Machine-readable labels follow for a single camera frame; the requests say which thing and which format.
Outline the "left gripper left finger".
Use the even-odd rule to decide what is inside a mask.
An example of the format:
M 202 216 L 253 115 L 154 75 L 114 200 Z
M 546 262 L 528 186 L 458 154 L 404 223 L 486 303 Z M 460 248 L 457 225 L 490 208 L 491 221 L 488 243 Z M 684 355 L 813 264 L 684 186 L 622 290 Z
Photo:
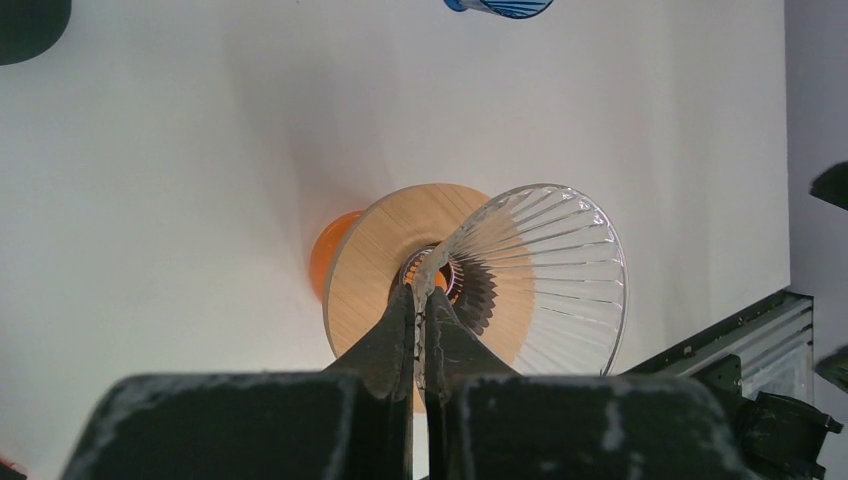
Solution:
M 94 408 L 66 479 L 409 479 L 412 295 L 320 371 L 143 374 Z

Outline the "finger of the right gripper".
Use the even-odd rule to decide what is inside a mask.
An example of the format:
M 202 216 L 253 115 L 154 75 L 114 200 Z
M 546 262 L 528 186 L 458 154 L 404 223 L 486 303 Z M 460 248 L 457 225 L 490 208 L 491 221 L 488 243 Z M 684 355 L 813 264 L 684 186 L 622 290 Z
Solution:
M 848 161 L 837 163 L 817 176 L 809 193 L 830 205 L 848 210 Z
M 816 374 L 840 389 L 848 392 L 848 345 L 844 345 L 820 359 L 815 365 Z

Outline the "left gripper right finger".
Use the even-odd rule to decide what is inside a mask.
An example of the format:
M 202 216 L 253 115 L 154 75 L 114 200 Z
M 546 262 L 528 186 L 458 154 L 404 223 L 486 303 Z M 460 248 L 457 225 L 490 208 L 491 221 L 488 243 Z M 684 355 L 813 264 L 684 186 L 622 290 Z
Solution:
M 445 294 L 424 314 L 433 479 L 749 479 L 705 386 L 654 375 L 521 376 Z

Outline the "wooden dripper ring holder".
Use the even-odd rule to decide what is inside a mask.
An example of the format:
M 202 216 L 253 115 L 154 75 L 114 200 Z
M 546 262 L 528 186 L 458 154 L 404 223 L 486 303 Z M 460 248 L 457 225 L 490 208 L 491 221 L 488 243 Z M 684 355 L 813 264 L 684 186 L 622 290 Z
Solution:
M 327 255 L 322 289 L 324 324 L 331 349 L 342 356 L 381 318 L 393 281 L 410 256 L 449 236 L 488 201 L 468 186 L 431 183 L 407 187 L 377 200 L 337 235 Z M 500 270 L 486 264 L 494 304 L 481 341 L 517 367 L 533 317 L 535 284 L 517 260 Z

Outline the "clear glass dripper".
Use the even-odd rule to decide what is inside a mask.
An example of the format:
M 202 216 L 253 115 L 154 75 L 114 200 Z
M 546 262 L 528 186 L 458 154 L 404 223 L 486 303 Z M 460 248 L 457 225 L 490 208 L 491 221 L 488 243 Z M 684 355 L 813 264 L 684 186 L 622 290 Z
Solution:
M 418 328 L 444 269 L 460 323 L 512 369 L 610 373 L 626 323 L 626 264 L 613 224 L 584 193 L 525 185 L 469 215 L 413 270 Z

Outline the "orange glass carafe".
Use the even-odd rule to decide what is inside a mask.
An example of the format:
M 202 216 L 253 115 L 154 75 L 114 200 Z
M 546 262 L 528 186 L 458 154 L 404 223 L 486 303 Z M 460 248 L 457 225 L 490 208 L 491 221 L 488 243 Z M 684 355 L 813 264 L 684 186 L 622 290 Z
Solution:
M 363 213 L 363 210 L 357 210 L 337 217 L 324 228 L 313 244 L 308 264 L 309 282 L 319 301 L 323 299 L 325 283 L 330 274 L 331 263 L 336 250 L 340 247 L 344 236 Z M 446 264 L 440 268 L 434 283 L 436 286 L 445 289 L 452 302 L 456 301 L 461 288 L 459 287 L 458 277 L 450 265 Z

